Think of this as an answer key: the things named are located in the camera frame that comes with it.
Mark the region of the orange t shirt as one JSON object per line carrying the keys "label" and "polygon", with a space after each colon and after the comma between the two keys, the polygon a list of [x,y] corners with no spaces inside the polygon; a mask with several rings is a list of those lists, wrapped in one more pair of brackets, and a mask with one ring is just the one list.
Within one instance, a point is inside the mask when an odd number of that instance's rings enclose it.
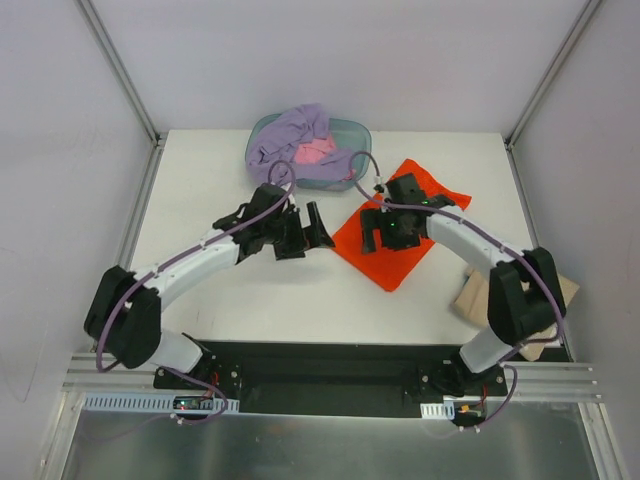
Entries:
{"label": "orange t shirt", "polygon": [[[426,169],[410,158],[404,160],[391,178],[395,179],[408,173],[415,175],[419,186],[428,196],[444,194],[453,200],[462,210],[466,210],[472,201],[471,196],[446,188]],[[392,251],[381,246],[380,233],[376,231],[374,233],[374,239],[377,243],[377,250],[370,254],[363,254],[360,212],[364,209],[374,207],[376,207],[374,202],[365,201],[355,210],[332,236],[335,243],[333,251],[384,291],[393,292],[401,285],[435,243],[430,239],[421,239],[417,247],[402,251]]]}

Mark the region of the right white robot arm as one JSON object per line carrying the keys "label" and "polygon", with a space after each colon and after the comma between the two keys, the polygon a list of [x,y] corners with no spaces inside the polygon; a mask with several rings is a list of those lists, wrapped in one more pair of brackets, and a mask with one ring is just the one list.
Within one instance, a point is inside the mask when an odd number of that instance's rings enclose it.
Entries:
{"label": "right white robot arm", "polygon": [[556,328],[562,335],[566,305],[551,253],[519,249],[470,220],[450,197],[429,197],[414,175],[382,182],[375,179],[376,206],[361,215],[363,252],[400,251],[429,239],[462,258],[488,281],[488,326],[462,345],[459,363],[450,369],[452,387],[473,394],[486,381],[485,371],[522,347],[542,344],[537,335]]}

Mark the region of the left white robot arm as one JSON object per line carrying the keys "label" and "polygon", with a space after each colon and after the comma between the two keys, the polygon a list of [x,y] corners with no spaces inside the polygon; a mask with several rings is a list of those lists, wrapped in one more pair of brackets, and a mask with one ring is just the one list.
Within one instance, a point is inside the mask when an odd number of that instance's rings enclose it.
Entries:
{"label": "left white robot arm", "polygon": [[121,266],[102,276],[87,317],[85,332],[96,341],[96,366],[136,369],[145,364],[174,370],[188,388],[204,387],[211,377],[205,350],[186,334],[162,325],[164,310],[213,274],[234,267],[269,245],[278,260],[305,257],[315,248],[334,245],[316,202],[307,203],[304,225],[291,190],[264,183],[251,199],[218,220],[196,244],[167,260],[136,271]]}

